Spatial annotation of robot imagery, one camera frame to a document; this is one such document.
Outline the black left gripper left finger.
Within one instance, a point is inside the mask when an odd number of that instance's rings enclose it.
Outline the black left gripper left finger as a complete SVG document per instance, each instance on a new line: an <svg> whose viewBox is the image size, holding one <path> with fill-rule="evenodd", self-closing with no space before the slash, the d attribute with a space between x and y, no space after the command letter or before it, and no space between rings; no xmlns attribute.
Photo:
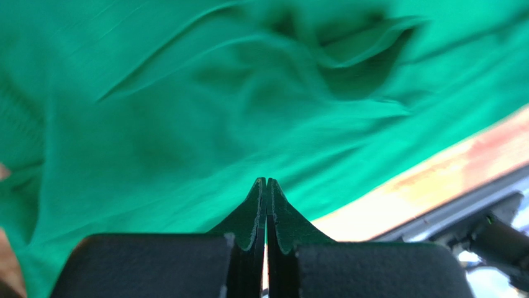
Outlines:
<svg viewBox="0 0 529 298"><path fill-rule="evenodd" d="M72 251L52 297L260 297L265 178L206 233L107 233Z"/></svg>

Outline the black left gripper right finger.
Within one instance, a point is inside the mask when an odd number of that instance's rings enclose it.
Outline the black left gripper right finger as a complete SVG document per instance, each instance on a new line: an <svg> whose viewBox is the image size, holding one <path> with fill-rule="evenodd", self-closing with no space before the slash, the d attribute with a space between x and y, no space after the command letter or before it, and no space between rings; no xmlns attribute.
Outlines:
<svg viewBox="0 0 529 298"><path fill-rule="evenodd" d="M338 242L267 183L270 297L472 297L466 275L431 243Z"/></svg>

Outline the green t shirt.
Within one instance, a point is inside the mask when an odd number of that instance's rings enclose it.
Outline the green t shirt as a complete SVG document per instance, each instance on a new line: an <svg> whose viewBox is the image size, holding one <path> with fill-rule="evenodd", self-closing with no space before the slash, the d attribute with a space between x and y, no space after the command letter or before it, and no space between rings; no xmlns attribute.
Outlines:
<svg viewBox="0 0 529 298"><path fill-rule="evenodd" d="M527 1L2 1L1 227L30 297L103 232L309 219L528 103Z"/></svg>

